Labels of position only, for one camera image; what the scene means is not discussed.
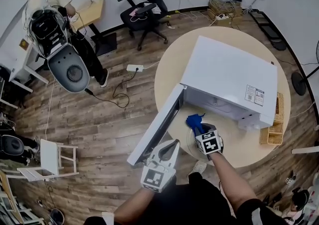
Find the warning label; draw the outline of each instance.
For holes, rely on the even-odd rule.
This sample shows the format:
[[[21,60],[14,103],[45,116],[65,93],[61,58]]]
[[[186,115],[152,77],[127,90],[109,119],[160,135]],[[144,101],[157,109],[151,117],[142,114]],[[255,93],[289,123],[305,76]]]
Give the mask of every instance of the warning label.
[[[264,91],[261,91],[255,87],[247,85],[245,100],[258,104],[260,106],[263,106],[264,95],[265,95]]]

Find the blue cloth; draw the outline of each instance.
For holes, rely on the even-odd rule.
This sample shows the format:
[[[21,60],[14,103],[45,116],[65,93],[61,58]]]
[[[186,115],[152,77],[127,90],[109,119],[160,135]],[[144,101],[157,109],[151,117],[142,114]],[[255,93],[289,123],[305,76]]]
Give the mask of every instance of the blue cloth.
[[[194,114],[194,115],[188,116],[186,119],[186,124],[193,130],[195,136],[197,136],[196,128],[198,129],[201,135],[205,134],[205,130],[203,129],[203,126],[201,124],[201,118],[204,115],[205,113],[201,116],[198,114]]]

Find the white stool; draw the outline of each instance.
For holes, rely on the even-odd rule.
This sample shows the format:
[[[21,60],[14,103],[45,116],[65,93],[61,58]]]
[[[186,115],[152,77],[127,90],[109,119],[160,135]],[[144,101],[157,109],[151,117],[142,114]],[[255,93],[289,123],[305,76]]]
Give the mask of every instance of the white stool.
[[[62,148],[73,149],[73,158],[68,158],[61,155]],[[29,182],[51,179],[56,177],[66,177],[71,175],[77,175],[79,172],[76,171],[76,149],[77,146],[67,146],[60,143],[49,142],[41,139],[40,145],[40,157],[41,167],[34,168],[18,168]],[[73,173],[60,174],[62,167],[62,159],[66,159],[73,162]],[[37,172],[37,170],[47,170],[52,175],[44,176]]]

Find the white t-shirt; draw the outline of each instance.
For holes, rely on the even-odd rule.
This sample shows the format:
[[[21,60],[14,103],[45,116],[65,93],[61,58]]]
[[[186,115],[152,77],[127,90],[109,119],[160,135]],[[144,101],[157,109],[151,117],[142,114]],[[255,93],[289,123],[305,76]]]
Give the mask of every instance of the white t-shirt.
[[[24,28],[27,28],[27,23],[25,22],[26,18],[30,17],[30,13],[37,8],[43,7],[46,3],[50,6],[61,6],[65,7],[72,0],[29,0],[26,7],[22,11],[22,25]]]

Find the floor fan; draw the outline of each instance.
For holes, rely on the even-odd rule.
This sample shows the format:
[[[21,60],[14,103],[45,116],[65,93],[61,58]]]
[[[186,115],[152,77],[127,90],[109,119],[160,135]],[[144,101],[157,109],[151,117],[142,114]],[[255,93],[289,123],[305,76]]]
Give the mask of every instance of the floor fan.
[[[317,43],[316,57],[319,63],[319,41]],[[315,70],[313,70],[310,74],[308,74],[306,78],[303,78],[302,75],[296,71],[291,75],[291,81],[297,94],[304,95],[306,93],[306,90],[307,90],[306,80],[318,70],[319,70],[319,66]]]

